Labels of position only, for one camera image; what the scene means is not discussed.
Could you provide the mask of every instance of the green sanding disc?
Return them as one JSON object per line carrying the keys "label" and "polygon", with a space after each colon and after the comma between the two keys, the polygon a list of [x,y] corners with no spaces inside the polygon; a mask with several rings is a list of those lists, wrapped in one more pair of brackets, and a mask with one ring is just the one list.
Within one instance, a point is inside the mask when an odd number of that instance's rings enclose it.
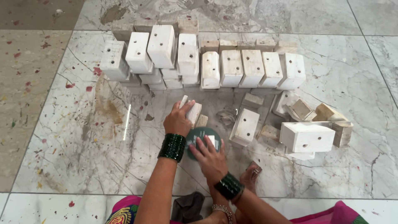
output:
{"label": "green sanding disc", "polygon": [[191,129],[186,137],[187,139],[187,143],[185,145],[185,154],[188,155],[188,157],[192,160],[196,160],[195,156],[192,154],[192,152],[189,150],[189,145],[194,145],[196,146],[196,149],[200,151],[199,147],[196,144],[196,137],[199,137],[203,143],[205,145],[206,142],[203,140],[204,136],[208,135],[208,136],[214,136],[214,148],[216,148],[216,151],[219,152],[220,148],[221,148],[221,138],[220,136],[217,134],[217,132],[215,132],[213,129],[211,128],[207,128],[207,127],[199,127],[199,128],[194,128]]}

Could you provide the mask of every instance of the woman's right hand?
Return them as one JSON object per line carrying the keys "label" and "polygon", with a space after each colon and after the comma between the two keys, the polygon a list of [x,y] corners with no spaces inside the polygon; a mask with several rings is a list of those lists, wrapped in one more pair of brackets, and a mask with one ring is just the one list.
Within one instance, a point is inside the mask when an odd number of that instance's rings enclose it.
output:
{"label": "woman's right hand", "polygon": [[202,173],[207,178],[208,183],[214,186],[228,173],[228,167],[225,161],[224,140],[221,140],[221,148],[217,153],[209,137],[205,135],[203,139],[206,141],[208,147],[197,137],[196,144],[200,151],[198,151],[194,145],[189,145],[189,149],[198,160]]}

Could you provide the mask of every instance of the floor tile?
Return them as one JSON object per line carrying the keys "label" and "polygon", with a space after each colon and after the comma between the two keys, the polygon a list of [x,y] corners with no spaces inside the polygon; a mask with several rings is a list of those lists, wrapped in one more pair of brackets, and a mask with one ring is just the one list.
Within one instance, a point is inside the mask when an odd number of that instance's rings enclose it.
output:
{"label": "floor tile", "polygon": [[348,0],[364,35],[398,35],[397,0]]}
{"label": "floor tile", "polygon": [[178,15],[199,20],[200,31],[361,35],[346,0],[127,1],[87,0],[76,30],[110,30],[120,19]]}
{"label": "floor tile", "polygon": [[10,191],[71,31],[0,30],[0,191]]}
{"label": "floor tile", "polygon": [[72,30],[84,0],[4,1],[0,29]]}
{"label": "floor tile", "polygon": [[373,55],[398,102],[398,37],[366,36]]}

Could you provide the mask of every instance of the green glass bangle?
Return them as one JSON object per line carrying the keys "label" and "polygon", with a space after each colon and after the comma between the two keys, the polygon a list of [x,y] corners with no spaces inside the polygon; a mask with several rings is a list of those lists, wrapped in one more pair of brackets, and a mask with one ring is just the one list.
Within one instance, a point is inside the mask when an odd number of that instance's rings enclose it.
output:
{"label": "green glass bangle", "polygon": [[158,158],[166,157],[177,160],[179,163],[184,154],[185,137],[177,134],[166,134]]}
{"label": "green glass bangle", "polygon": [[239,183],[232,174],[229,172],[223,177],[220,182],[214,185],[214,188],[220,192],[227,200],[235,198],[238,194],[242,193],[245,186]]}

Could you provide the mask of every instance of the red paint stain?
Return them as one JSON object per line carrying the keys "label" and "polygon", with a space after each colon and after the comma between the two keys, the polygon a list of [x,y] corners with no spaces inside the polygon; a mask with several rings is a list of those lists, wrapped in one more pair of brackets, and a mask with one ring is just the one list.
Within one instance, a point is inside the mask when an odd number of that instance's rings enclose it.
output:
{"label": "red paint stain", "polygon": [[100,76],[102,73],[102,70],[98,67],[94,67],[94,75]]}

